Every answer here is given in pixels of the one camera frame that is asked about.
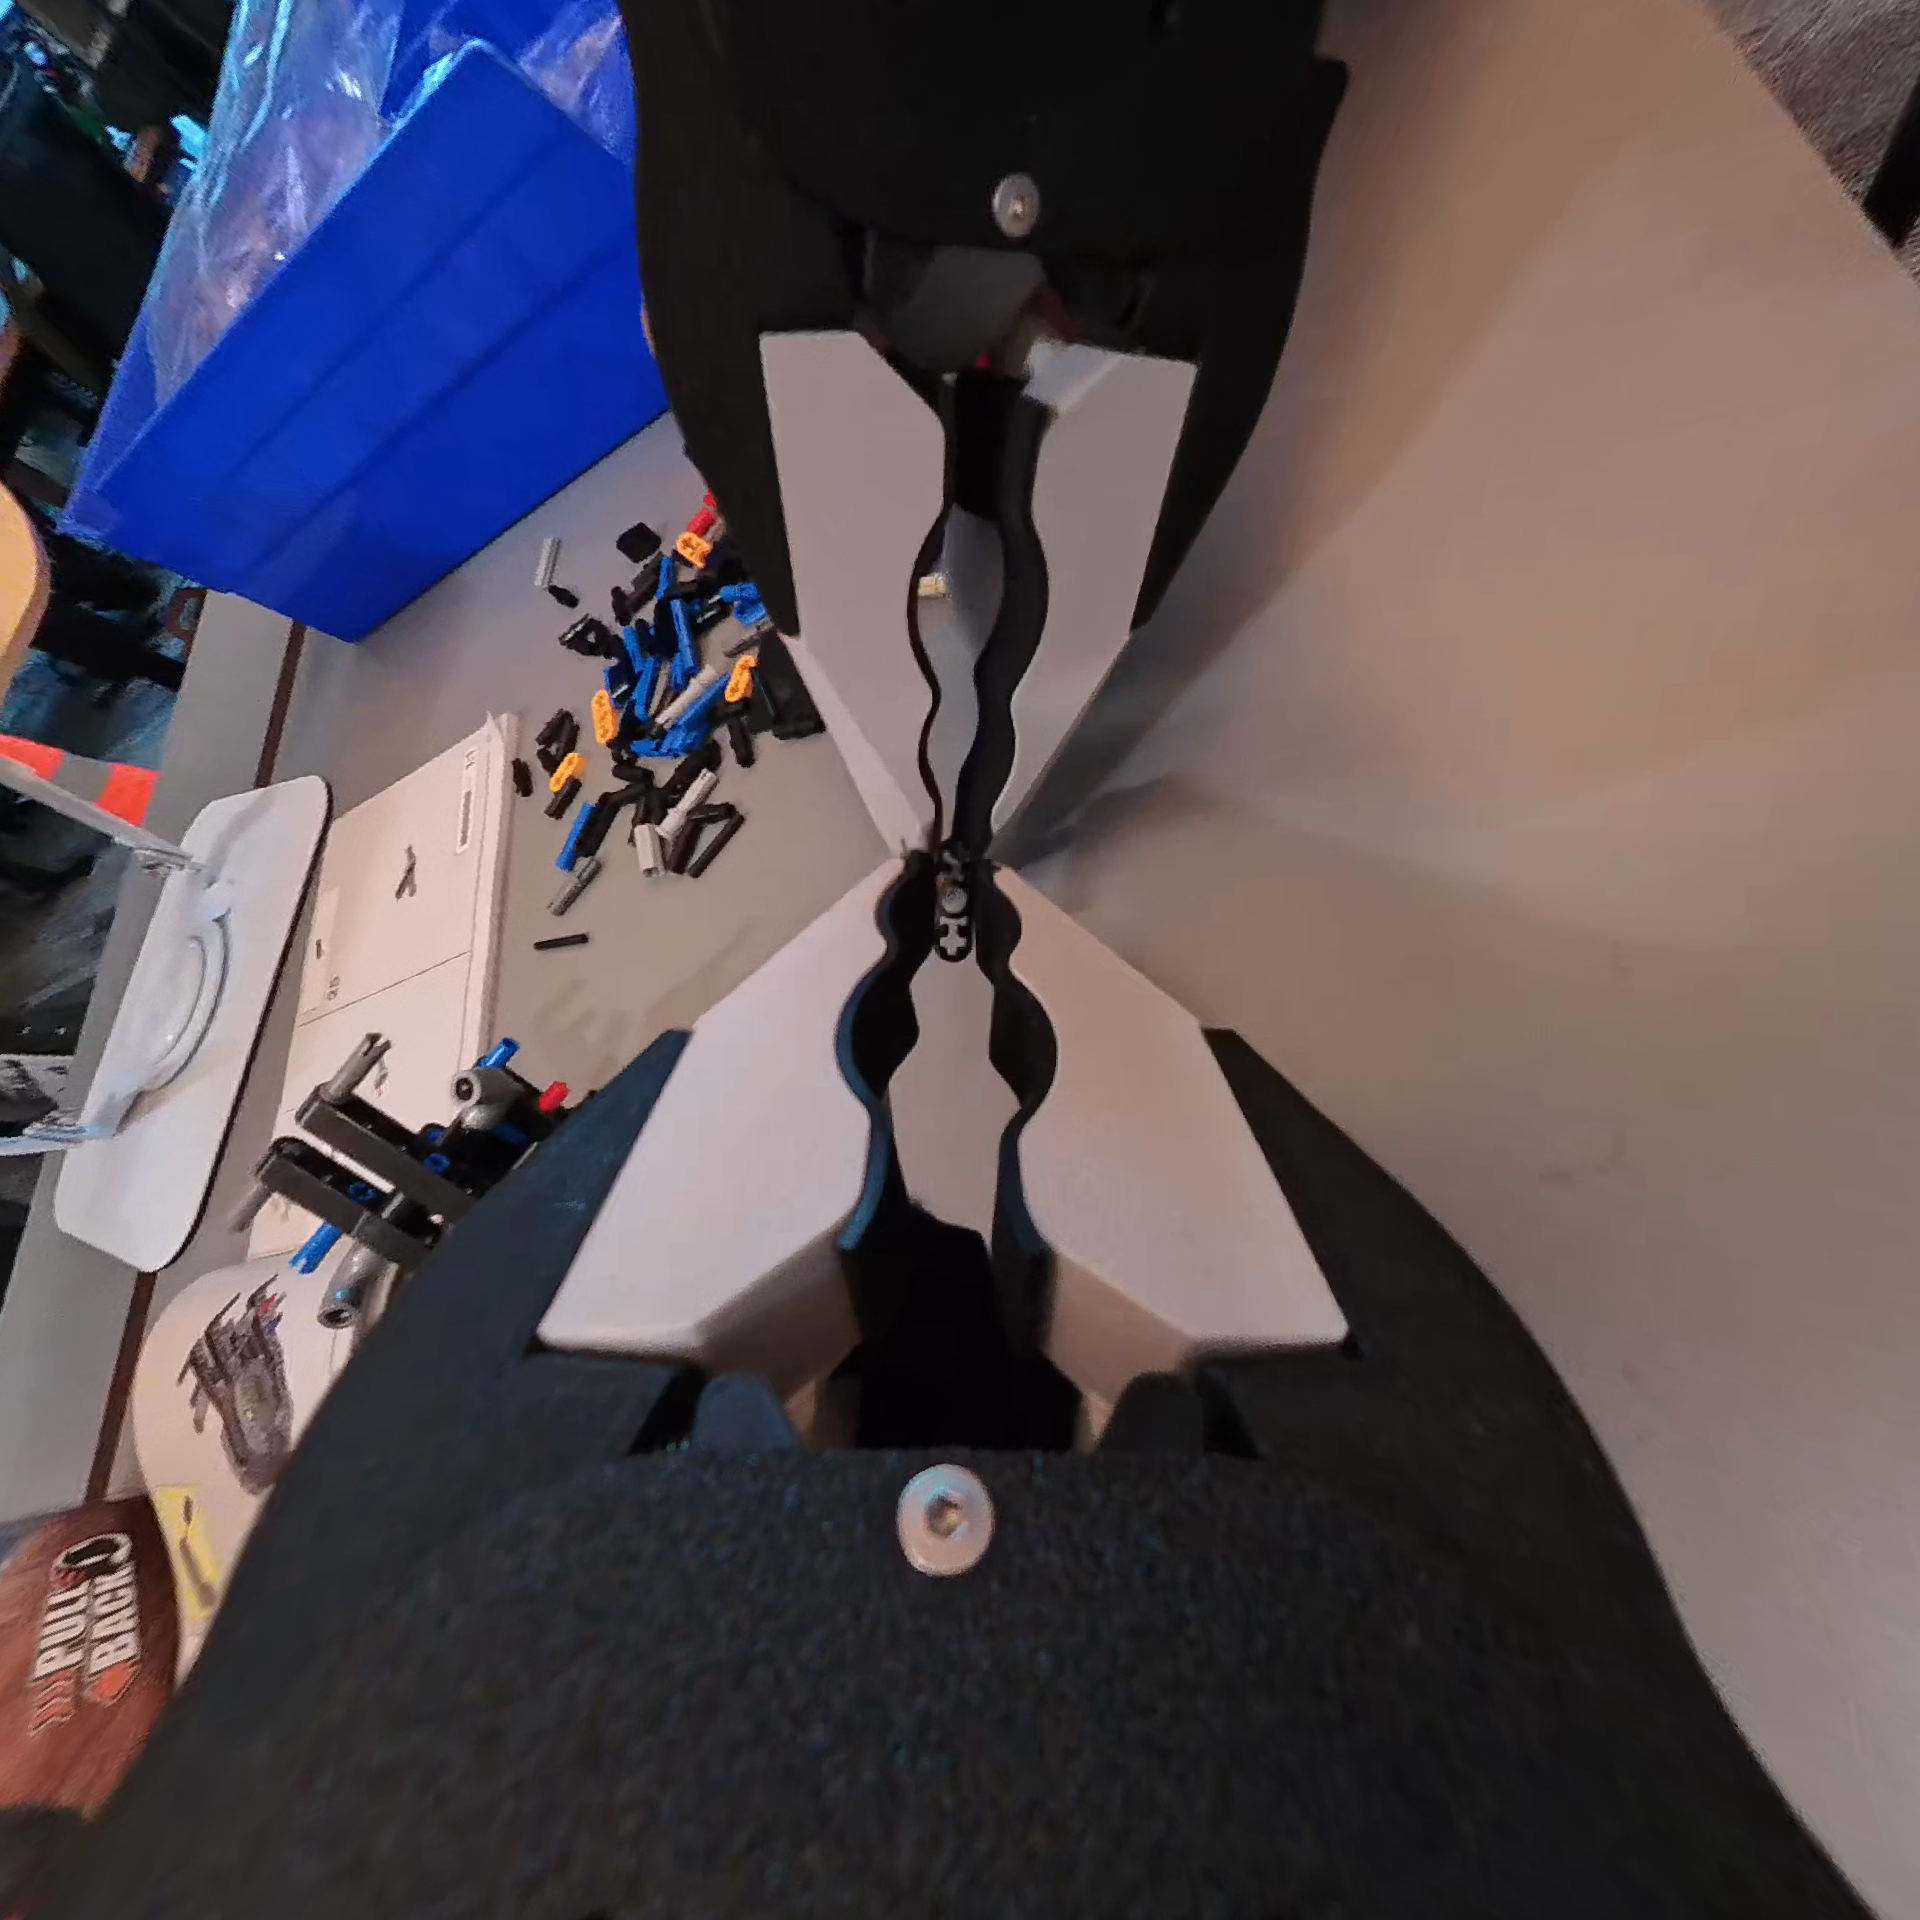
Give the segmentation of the partly built toy vehicle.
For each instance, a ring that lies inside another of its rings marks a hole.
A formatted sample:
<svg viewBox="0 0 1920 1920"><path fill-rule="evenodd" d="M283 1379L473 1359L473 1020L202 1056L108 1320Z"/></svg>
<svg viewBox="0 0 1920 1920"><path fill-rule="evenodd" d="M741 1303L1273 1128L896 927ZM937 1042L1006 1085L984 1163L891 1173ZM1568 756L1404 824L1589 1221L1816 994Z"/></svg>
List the partly built toy vehicle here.
<svg viewBox="0 0 1920 1920"><path fill-rule="evenodd" d="M392 1047L378 1030L364 1035L300 1103L298 1131L253 1163L230 1214L233 1232L252 1230L273 1205L318 1221L288 1267L313 1275L338 1255L318 1310L329 1332L364 1335L393 1285L572 1115L569 1083L536 1085L512 1068L518 1044L500 1040L451 1078L457 1110L449 1122L405 1126L362 1098Z"/></svg>

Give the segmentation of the pile of small toy parts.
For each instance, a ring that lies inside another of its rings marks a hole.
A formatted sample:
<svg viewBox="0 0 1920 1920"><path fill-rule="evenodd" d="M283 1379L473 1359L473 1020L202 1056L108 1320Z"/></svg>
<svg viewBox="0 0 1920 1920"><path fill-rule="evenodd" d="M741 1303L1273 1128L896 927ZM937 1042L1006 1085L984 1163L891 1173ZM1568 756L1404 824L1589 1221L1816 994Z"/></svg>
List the pile of small toy parts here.
<svg viewBox="0 0 1920 1920"><path fill-rule="evenodd" d="M642 880L705 877L748 824L733 778L770 742L825 734L714 492L682 527L642 519L616 548L630 572L603 614L560 588L560 543L542 548L537 583L572 613L560 650L600 674L585 709L555 709L532 754L512 758L518 797L565 828L554 918L616 854Z"/></svg>

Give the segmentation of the clear plastic bag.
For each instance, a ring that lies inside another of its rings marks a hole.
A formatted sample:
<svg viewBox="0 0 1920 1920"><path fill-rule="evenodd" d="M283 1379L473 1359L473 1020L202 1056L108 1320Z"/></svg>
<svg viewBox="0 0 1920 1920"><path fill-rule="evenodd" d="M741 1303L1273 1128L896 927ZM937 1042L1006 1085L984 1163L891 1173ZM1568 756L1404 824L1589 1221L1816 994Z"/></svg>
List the clear plastic bag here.
<svg viewBox="0 0 1920 1920"><path fill-rule="evenodd" d="M160 400L364 173L442 64L475 40L634 159L634 66L613 2L235 5L204 149L140 316Z"/></svg>

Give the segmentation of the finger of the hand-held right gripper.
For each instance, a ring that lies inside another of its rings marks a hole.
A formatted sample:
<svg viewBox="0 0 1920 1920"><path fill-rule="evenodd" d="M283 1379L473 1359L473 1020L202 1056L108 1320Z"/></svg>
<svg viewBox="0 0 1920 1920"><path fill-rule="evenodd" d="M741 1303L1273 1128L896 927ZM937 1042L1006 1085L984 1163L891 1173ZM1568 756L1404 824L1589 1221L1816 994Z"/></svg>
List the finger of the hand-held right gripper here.
<svg viewBox="0 0 1920 1920"><path fill-rule="evenodd" d="M925 850L934 699L910 604L945 514L945 428L857 332L770 332L760 360L798 597L789 653L880 840Z"/></svg>
<svg viewBox="0 0 1920 1920"><path fill-rule="evenodd" d="M1112 676L1141 614L1196 363L1034 338L953 403L942 638L966 670L952 840L990 856Z"/></svg>

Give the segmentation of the white stand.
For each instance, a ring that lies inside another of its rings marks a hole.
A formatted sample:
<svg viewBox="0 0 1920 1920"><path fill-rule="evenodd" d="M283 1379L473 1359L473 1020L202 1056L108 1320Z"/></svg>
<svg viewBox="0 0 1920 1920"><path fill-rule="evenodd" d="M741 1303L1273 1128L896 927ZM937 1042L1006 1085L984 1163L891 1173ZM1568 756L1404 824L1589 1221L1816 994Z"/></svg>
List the white stand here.
<svg viewBox="0 0 1920 1920"><path fill-rule="evenodd" d="M56 1189L61 1235L158 1274L205 1211L320 862L331 791L316 774L257 787L205 805L172 840L17 758L4 758L4 787L105 831L160 876L77 1103L4 1140L14 1159L65 1157Z"/></svg>

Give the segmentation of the printed toy truck box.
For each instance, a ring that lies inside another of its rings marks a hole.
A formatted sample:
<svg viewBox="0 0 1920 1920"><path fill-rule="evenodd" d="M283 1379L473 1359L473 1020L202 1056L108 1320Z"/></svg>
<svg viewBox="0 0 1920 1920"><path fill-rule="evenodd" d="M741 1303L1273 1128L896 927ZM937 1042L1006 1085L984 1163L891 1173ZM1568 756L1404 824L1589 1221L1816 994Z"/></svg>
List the printed toy truck box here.
<svg viewBox="0 0 1920 1920"><path fill-rule="evenodd" d="M225 1596L189 1491L2 1524L2 1806L93 1814Z"/></svg>

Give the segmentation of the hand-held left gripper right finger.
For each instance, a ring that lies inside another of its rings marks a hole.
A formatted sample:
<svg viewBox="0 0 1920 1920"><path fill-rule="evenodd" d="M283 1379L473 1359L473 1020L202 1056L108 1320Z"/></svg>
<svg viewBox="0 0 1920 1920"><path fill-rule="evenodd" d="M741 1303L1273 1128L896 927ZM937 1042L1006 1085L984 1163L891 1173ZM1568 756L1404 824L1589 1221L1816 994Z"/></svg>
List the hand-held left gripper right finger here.
<svg viewBox="0 0 1920 1920"><path fill-rule="evenodd" d="M1349 1318L1179 1002L1010 870L977 893L997 1148L992 1274L1018 1348L1085 1396L1332 1351Z"/></svg>

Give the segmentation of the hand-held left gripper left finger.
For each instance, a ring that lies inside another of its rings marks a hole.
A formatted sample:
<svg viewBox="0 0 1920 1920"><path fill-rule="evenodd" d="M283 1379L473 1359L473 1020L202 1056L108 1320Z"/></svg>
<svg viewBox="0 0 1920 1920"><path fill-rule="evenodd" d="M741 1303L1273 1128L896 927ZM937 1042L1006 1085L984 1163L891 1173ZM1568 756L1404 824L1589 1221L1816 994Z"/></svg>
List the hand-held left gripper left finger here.
<svg viewBox="0 0 1920 1920"><path fill-rule="evenodd" d="M841 1021L890 954L883 900L925 876L885 860L699 1014L544 1312L547 1348L760 1375L781 1402L853 1351L836 1242L873 1118Z"/></svg>

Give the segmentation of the white instruction booklet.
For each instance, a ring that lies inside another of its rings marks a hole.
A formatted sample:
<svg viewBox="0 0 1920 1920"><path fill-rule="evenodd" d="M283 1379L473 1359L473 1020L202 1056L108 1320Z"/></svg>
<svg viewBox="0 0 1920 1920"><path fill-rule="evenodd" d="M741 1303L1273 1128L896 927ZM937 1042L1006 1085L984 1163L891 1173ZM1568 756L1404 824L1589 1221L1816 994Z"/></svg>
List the white instruction booklet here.
<svg viewBox="0 0 1920 1920"><path fill-rule="evenodd" d="M491 716L329 830L274 1138L298 1131L300 1103L372 1030L392 1054L362 1098L408 1128L457 1114L451 1078L498 1044L518 747L518 719ZM316 1228L308 1214L267 1207L245 1232L248 1260L186 1285L138 1359L140 1476L154 1498L189 1491L200 1518L229 1533L248 1531L364 1336L318 1320L338 1255L313 1275L288 1267Z"/></svg>

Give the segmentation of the blue plastic bin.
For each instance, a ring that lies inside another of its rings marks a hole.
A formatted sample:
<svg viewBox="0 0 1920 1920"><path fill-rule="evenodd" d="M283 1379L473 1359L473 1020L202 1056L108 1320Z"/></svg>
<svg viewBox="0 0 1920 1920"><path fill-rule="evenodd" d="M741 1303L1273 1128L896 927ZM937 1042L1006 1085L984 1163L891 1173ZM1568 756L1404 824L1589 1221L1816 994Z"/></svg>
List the blue plastic bin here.
<svg viewBox="0 0 1920 1920"><path fill-rule="evenodd" d="M61 531L364 639L668 412L634 167L485 40L209 357L128 338Z"/></svg>

